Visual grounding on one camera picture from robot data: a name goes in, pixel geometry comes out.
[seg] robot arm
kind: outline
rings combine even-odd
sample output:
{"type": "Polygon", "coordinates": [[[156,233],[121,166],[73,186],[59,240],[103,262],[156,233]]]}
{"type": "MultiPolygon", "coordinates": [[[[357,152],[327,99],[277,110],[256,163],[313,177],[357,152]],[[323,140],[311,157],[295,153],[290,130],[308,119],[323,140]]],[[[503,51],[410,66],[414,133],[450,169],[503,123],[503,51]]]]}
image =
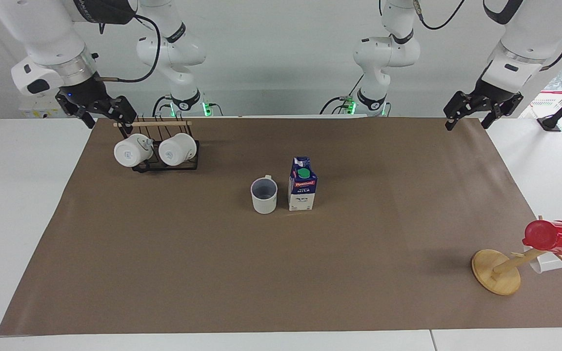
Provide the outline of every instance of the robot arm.
{"type": "Polygon", "coordinates": [[[509,116],[522,101],[520,89],[562,47],[562,0],[508,0],[500,13],[485,6],[506,33],[491,53],[488,64],[470,94],[457,91],[444,108],[450,131],[460,118],[489,111],[482,121],[487,129],[509,116]]]}
{"type": "MultiPolygon", "coordinates": [[[[139,13],[153,20],[162,34],[156,69],[169,81],[172,105],[182,113],[206,113],[194,75],[187,68],[203,63],[206,52],[200,40],[181,21],[174,0],[140,0],[139,13]]],[[[155,58],[156,40],[141,38],[136,47],[140,60],[149,66],[155,58]]]]}
{"type": "Polygon", "coordinates": [[[0,20],[25,46],[27,58],[12,69],[14,84],[25,95],[58,87],[56,100],[65,113],[92,128],[89,113],[131,123],[136,111],[124,96],[111,98],[98,81],[94,56],[74,31],[67,9],[75,5],[88,22],[125,24],[138,0],[0,0],[0,20]]]}
{"type": "Polygon", "coordinates": [[[413,37],[415,15],[412,0],[387,0],[381,22],[390,35],[363,39],[355,47],[353,56],[364,74],[353,96],[357,113],[381,114],[390,86],[390,76],[383,70],[411,66],[420,57],[420,43],[413,37]]]}

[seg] milk carton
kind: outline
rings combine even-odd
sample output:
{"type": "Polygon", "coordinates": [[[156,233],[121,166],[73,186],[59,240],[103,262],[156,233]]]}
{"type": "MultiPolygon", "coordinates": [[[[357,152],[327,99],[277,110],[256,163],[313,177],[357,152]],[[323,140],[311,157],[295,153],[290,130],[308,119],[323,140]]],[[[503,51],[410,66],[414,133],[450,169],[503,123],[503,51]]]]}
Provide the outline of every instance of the milk carton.
{"type": "Polygon", "coordinates": [[[317,183],[318,177],[312,171],[309,157],[295,157],[287,190],[290,211],[303,211],[314,208],[317,183]]]}

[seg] white wall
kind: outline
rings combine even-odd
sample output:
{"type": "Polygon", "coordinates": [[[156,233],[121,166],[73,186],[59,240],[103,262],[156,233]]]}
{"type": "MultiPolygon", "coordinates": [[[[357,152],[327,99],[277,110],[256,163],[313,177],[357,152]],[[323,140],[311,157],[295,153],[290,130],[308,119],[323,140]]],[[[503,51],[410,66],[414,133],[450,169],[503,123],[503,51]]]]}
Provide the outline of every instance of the white wall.
{"type": "MultiPolygon", "coordinates": [[[[424,1],[429,24],[439,24],[459,0],[424,1]]],[[[318,113],[330,97],[347,94],[361,75],[354,63],[355,43],[385,35],[377,0],[180,0],[189,30],[207,46],[203,65],[192,68],[199,86],[226,114],[318,113]]],[[[147,66],[136,57],[136,41],[152,35],[133,21],[107,26],[99,35],[95,24],[76,29],[92,52],[98,52],[103,76],[137,78],[147,66]]],[[[413,67],[390,69],[388,100],[392,115],[442,116],[457,90],[469,93],[504,28],[486,17],[481,0],[467,1],[457,17],[440,31],[416,24],[422,45],[413,67]]],[[[25,55],[0,24],[0,117],[14,117],[15,94],[9,67],[25,55]]],[[[535,97],[555,69],[528,83],[520,110],[535,97]]],[[[108,83],[112,95],[126,95],[139,113],[149,114],[156,97],[168,93],[160,74],[138,84],[108,83]]]]}

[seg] green indicator light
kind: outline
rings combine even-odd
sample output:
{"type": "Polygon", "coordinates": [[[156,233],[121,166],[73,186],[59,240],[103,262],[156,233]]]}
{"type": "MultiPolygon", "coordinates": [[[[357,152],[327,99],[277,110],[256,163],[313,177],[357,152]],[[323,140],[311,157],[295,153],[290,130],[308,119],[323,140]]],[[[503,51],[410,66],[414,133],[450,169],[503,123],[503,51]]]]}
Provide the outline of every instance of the green indicator light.
{"type": "Polygon", "coordinates": [[[211,116],[212,110],[209,108],[209,106],[205,104],[205,102],[201,102],[201,104],[203,105],[203,113],[205,113],[205,117],[211,116]]]}

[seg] green cap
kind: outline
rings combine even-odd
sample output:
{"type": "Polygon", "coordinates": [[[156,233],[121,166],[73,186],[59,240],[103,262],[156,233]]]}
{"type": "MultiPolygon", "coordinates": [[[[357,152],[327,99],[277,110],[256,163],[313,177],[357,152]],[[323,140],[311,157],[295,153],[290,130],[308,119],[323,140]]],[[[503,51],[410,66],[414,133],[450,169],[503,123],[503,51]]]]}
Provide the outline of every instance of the green cap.
{"type": "Polygon", "coordinates": [[[312,175],[312,173],[307,168],[299,168],[298,173],[299,177],[301,178],[309,178],[309,176],[312,175]]]}

